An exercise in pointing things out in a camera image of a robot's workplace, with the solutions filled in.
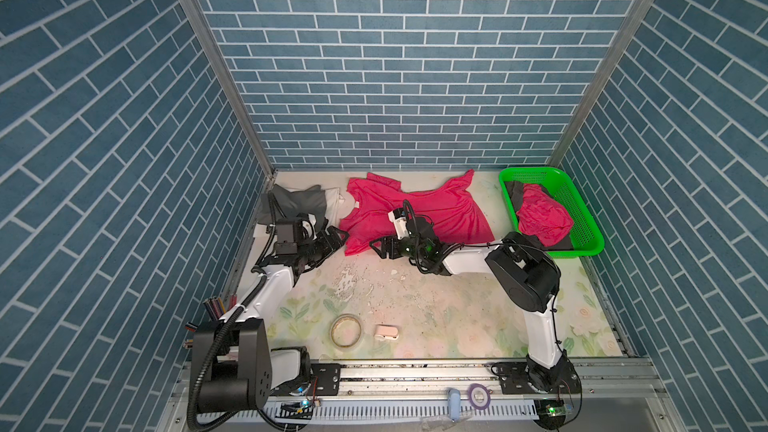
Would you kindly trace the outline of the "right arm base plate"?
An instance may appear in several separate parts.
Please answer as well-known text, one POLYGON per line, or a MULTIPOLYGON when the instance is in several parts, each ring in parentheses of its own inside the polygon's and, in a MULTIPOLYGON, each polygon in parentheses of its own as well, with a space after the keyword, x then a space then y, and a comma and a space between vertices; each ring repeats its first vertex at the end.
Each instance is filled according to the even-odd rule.
POLYGON ((582 392, 575 367, 562 357, 552 368, 526 358, 523 361, 496 362, 491 373, 499 380, 503 394, 578 394, 582 392))

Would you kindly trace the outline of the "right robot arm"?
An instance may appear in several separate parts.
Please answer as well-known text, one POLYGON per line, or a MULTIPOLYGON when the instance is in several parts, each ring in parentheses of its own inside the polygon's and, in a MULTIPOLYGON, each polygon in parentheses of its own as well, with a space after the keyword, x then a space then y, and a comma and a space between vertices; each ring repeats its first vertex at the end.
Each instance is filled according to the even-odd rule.
POLYGON ((528 334, 526 374, 538 392, 552 392, 575 378, 575 370, 557 335, 556 299, 561 270, 551 256, 527 237, 510 232, 497 242, 442 242, 424 217, 393 219, 395 233, 369 246, 382 259, 406 258, 427 275, 493 276, 524 313, 528 334))

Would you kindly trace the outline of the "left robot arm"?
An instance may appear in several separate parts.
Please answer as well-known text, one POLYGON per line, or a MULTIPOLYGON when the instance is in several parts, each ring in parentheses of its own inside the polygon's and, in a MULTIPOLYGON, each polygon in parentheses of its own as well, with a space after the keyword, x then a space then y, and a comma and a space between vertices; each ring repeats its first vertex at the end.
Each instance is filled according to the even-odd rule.
POLYGON ((271 349, 267 322, 302 274, 343 248, 349 234, 323 220, 278 219, 252 269, 255 282, 221 317, 197 327, 192 342, 188 415, 227 419, 261 410, 273 392, 303 392, 313 380, 307 349, 271 349))

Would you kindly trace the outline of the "green plastic basket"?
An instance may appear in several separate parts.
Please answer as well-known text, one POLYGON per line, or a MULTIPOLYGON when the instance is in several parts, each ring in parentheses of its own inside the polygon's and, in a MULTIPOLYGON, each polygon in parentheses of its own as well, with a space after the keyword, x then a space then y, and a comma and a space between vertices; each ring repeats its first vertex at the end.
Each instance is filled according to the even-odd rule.
POLYGON ((588 210, 585 201, 567 173, 555 167, 511 167, 499 173, 499 183, 506 203, 513 229, 519 230, 517 210, 513 206, 512 192, 507 184, 520 182, 535 184, 545 189, 554 201, 563 206, 573 219, 569 232, 569 248, 549 249, 556 258, 591 257, 601 253, 605 240, 597 222, 588 210))

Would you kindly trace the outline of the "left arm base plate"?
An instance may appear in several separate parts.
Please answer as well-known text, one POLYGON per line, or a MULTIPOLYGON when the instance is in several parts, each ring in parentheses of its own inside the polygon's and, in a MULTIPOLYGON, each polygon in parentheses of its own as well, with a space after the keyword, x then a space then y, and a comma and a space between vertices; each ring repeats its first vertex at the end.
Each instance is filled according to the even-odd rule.
POLYGON ((272 396, 318 397, 337 396, 342 367, 338 363, 308 363, 299 366, 296 378, 283 382, 271 391, 272 396))

